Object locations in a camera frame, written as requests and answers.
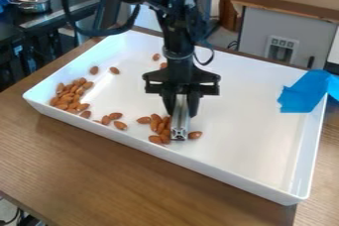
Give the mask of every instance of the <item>pile of almonds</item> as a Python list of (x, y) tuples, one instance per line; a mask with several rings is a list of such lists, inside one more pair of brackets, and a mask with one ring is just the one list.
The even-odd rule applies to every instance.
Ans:
[[(160, 54), (153, 55), (153, 60), (158, 61), (161, 58)], [(166, 62), (161, 63), (161, 68), (167, 67)], [(109, 70), (113, 74), (120, 74), (120, 70), (117, 67), (110, 67)], [(93, 66), (89, 73), (96, 75), (99, 72), (98, 66)], [(90, 105), (88, 103), (80, 103), (80, 97), (85, 91), (93, 86), (92, 81), (87, 81), (84, 77), (74, 80), (71, 84), (64, 85), (59, 83), (56, 88), (56, 96), (51, 99), (50, 105), (67, 111), (72, 114), (78, 114), (80, 117), (89, 119), (91, 116), (90, 111), (85, 111)], [(119, 130), (127, 130), (128, 126), (118, 119), (121, 119), (123, 114), (120, 112), (114, 112), (109, 115), (105, 115), (101, 120), (93, 120), (96, 123), (108, 126), (113, 121), (114, 126)], [(170, 144), (170, 116), (162, 118), (158, 114), (152, 114), (151, 117), (142, 117), (137, 120), (139, 124), (150, 125), (150, 128), (156, 135), (149, 137), (149, 141), (158, 145)], [(191, 132), (188, 134), (188, 139), (195, 140), (200, 138), (202, 132)]]
[[(158, 114), (152, 114), (151, 117), (142, 117), (137, 119), (139, 124), (149, 124), (150, 128), (156, 135), (149, 137), (149, 141), (158, 145), (170, 143), (170, 117), (162, 118)], [(191, 132), (188, 134), (188, 139), (195, 140), (200, 138), (202, 132)]]
[[(87, 81), (85, 78), (76, 79), (68, 85), (64, 85), (61, 82), (56, 87), (56, 96), (51, 99), (50, 105), (69, 113), (80, 113), (89, 107), (88, 103), (80, 102), (80, 97), (87, 89), (91, 88), (93, 84), (92, 81)], [(88, 114), (90, 116), (89, 112), (85, 113), (82, 117), (86, 117)]]

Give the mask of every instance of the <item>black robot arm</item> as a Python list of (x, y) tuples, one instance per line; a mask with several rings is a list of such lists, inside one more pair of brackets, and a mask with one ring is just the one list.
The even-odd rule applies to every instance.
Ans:
[[(197, 114), (199, 99), (203, 95), (218, 95), (220, 76), (199, 69), (193, 62), (194, 46), (205, 39), (207, 23), (198, 9), (198, 0), (121, 0), (130, 4), (147, 4), (153, 9), (164, 32), (164, 56), (168, 67), (145, 73), (146, 92), (158, 93), (170, 115), (173, 113), (176, 96), (186, 94), (189, 116)], [(110, 30), (114, 35), (131, 29), (139, 12), (139, 6), (123, 29)]]

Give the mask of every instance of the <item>white tray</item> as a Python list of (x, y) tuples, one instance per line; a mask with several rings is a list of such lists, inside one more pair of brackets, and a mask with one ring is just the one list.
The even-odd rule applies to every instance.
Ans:
[[(221, 95), (202, 98), (198, 116), (191, 120), (191, 130), (203, 131), (203, 137), (161, 147), (148, 142), (152, 132), (136, 119), (166, 115), (160, 96), (146, 94), (142, 79), (143, 73), (165, 61), (164, 57), (152, 61), (162, 46), (162, 38), (137, 32), (109, 37), (31, 88), (24, 98), (42, 114), (274, 202), (292, 205), (306, 199), (327, 97), (309, 114), (282, 114), (277, 103), (283, 85), (293, 85), (304, 71), (216, 52), (215, 61), (202, 68), (222, 76)], [(196, 50), (202, 59), (210, 55), (207, 49)], [(94, 65), (100, 67), (97, 75), (88, 73)], [(110, 66), (119, 67), (121, 74), (111, 74)], [(82, 99), (91, 104), (90, 120), (48, 104), (59, 82), (82, 76), (95, 82)], [(124, 114), (128, 131), (92, 121), (111, 112)]]

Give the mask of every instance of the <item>wall outlet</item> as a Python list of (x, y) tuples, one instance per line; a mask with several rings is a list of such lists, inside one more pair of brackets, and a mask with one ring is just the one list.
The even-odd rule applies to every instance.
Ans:
[(265, 57), (293, 63), (298, 47), (298, 40), (269, 36), (265, 49)]

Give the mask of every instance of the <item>almond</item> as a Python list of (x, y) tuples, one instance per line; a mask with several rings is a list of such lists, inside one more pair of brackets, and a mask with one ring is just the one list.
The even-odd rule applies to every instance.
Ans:
[(170, 130), (164, 129), (163, 132), (162, 132), (162, 135), (170, 136)]
[(57, 97), (54, 97), (54, 98), (51, 99), (50, 105), (51, 105), (51, 106), (56, 106), (56, 105), (57, 105), (57, 102), (58, 102), (58, 98), (57, 98)]
[(80, 80), (75, 79), (73, 82), (73, 85), (80, 86)]
[(110, 69), (111, 72), (114, 73), (114, 74), (119, 74), (119, 73), (120, 73), (120, 70), (119, 70), (117, 67), (112, 66), (112, 67), (110, 67), (109, 69)]
[(119, 113), (119, 112), (114, 112), (114, 113), (109, 114), (109, 118), (110, 118), (111, 120), (117, 120), (117, 119), (120, 119), (122, 116), (123, 116), (123, 114), (122, 114), (122, 113)]
[(85, 118), (85, 119), (89, 119), (90, 115), (91, 115), (90, 111), (84, 111), (80, 114), (80, 117)]
[(166, 67), (168, 67), (168, 64), (166, 62), (162, 62), (161, 63), (161, 69), (164, 69)]
[(78, 102), (78, 101), (76, 101), (76, 102), (73, 102), (73, 103), (71, 103), (71, 104), (69, 104), (68, 105), (68, 110), (69, 109), (75, 109), (77, 106), (79, 106), (80, 105), (80, 103)]
[(163, 119), (158, 114), (152, 114), (151, 118), (152, 118), (152, 120), (157, 120), (159, 123), (163, 122)]
[(77, 111), (75, 109), (67, 109), (67, 112), (71, 113), (71, 114), (76, 114)]
[(59, 84), (57, 85), (57, 87), (56, 87), (56, 94), (62, 93), (63, 89), (64, 89), (64, 85), (63, 85), (63, 83), (61, 82), (61, 83), (59, 83)]
[(168, 125), (169, 121), (170, 121), (170, 117), (169, 116), (164, 117), (163, 122), (165, 123), (165, 127)]
[(164, 128), (165, 128), (164, 122), (160, 123), (158, 128), (157, 128), (157, 133), (160, 135), (163, 132)]
[(63, 95), (61, 97), (61, 99), (65, 98), (65, 97), (73, 97), (74, 95), (75, 95), (74, 93), (67, 93), (67, 94)]
[(60, 110), (65, 110), (68, 108), (68, 105), (66, 103), (58, 104), (56, 108)]
[(166, 126), (165, 126), (165, 129), (169, 129), (169, 130), (170, 130), (170, 118), (169, 118), (168, 123), (167, 123)]
[(88, 81), (88, 82), (84, 83), (84, 84), (82, 85), (82, 87), (83, 87), (84, 89), (88, 89), (88, 88), (90, 88), (91, 86), (93, 86), (93, 84), (94, 84), (93, 81)]
[(76, 107), (77, 111), (83, 111), (89, 107), (89, 103), (81, 103)]
[(63, 97), (58, 101), (57, 104), (62, 104), (62, 103), (68, 104), (68, 103), (70, 103), (72, 100), (73, 100), (73, 97), (71, 97), (71, 96), (63, 96)]
[(84, 89), (82, 87), (79, 87), (78, 89), (76, 89), (75, 91), (75, 94), (78, 94), (78, 95), (83, 95), (84, 93)]
[(202, 132), (196, 131), (196, 132), (190, 132), (188, 134), (188, 139), (195, 140), (199, 139), (202, 136)]
[(72, 87), (73, 87), (73, 84), (66, 85), (63, 91), (70, 91)]
[(86, 82), (87, 82), (87, 80), (86, 80), (84, 77), (82, 77), (82, 78), (79, 79), (80, 85), (83, 85), (83, 84), (86, 83)]
[(102, 123), (102, 125), (107, 126), (107, 125), (109, 125), (109, 123), (111, 123), (111, 119), (107, 115), (105, 115), (105, 116), (102, 117), (101, 123)]
[(114, 121), (114, 126), (119, 130), (126, 130), (127, 129), (127, 125), (123, 122), (120, 122), (120, 121)]
[(70, 93), (75, 93), (75, 91), (79, 88), (78, 85), (74, 85), (71, 89), (70, 89)]
[(160, 54), (154, 54), (153, 57), (152, 57), (152, 59), (153, 59), (154, 61), (158, 61), (158, 60), (160, 59), (160, 57), (161, 57)]
[(159, 122), (157, 120), (151, 121), (151, 130), (157, 133)]
[(151, 135), (149, 137), (149, 141), (151, 143), (161, 144), (162, 143), (162, 138), (160, 136), (157, 136), (157, 135)]
[(58, 94), (58, 97), (63, 97), (64, 95), (69, 94), (69, 91), (63, 91), (62, 93)]
[(137, 119), (137, 122), (139, 124), (150, 124), (151, 118), (150, 117), (142, 117), (142, 118)]
[(99, 72), (99, 67), (95, 65), (95, 66), (93, 66), (93, 67), (89, 70), (89, 72), (90, 72), (91, 74), (95, 75), (95, 74), (97, 74), (97, 73)]
[(162, 139), (163, 144), (169, 144), (170, 143), (170, 137), (167, 135), (160, 135), (160, 138)]
[(78, 94), (75, 94), (74, 97), (73, 97), (73, 102), (78, 102), (80, 100), (80, 95)]

